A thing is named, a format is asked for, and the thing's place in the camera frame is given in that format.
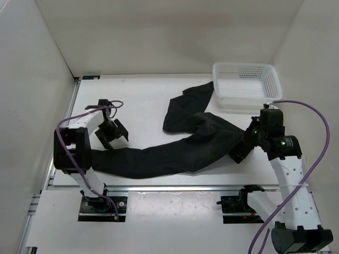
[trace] black cloth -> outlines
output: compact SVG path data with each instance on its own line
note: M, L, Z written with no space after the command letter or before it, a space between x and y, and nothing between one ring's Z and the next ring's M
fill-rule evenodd
M183 95L171 99L163 130L192 133L188 138L142 150L92 150L93 169L142 179L195 172L217 161L240 141L244 131L218 116L204 113L212 93L210 82L188 88Z

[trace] white plastic basket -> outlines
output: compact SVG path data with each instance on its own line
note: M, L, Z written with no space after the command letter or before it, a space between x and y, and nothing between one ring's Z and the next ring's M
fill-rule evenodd
M264 63L217 62L213 83L223 107L257 108L282 98L274 67Z

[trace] white wall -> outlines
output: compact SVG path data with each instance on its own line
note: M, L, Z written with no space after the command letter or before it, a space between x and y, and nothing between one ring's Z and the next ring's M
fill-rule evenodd
M35 0L75 76L270 62L302 0Z
M306 0L273 64L284 98L307 102L327 118L331 142L310 178L320 217L332 229L339 253L339 1ZM319 156L325 128L319 117L299 105L283 105L287 132L300 141L307 169Z
M16 253L74 81L34 0L0 8L0 253Z

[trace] black garment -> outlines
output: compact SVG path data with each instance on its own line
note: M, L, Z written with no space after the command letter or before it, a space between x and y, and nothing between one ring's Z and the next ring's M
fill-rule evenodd
M191 87L171 99L165 116L166 132L192 133L188 138L146 149L92 150L93 169L128 178L149 178L195 172L226 155L244 131L211 113L204 113L213 82Z

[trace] white work surface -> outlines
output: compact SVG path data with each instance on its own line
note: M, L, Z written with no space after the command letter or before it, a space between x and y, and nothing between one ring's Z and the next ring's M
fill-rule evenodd
M78 222L79 191L46 190L26 246L37 254L247 253L260 224L223 224L219 200L218 192L130 192L126 222ZM270 238L263 253L275 253Z
M166 134L162 130L164 117L171 98L182 95L182 91L212 81L212 74L173 75L109 75L97 80L82 80L75 101L73 115L81 114L88 105L96 105L98 99L121 100L124 106L118 109L116 118L129 132L129 142L124 138L111 142L114 148L147 148L180 140L190 134ZM252 114L232 114L218 106L213 94L206 109L245 130ZM90 137L92 149L104 150L93 133ZM255 148L241 163L236 164L224 156L214 164L197 171L150 179L128 179L97 173L108 186L164 186L164 185L275 185L278 184L267 155ZM60 170L56 170L55 186L75 186L76 182Z

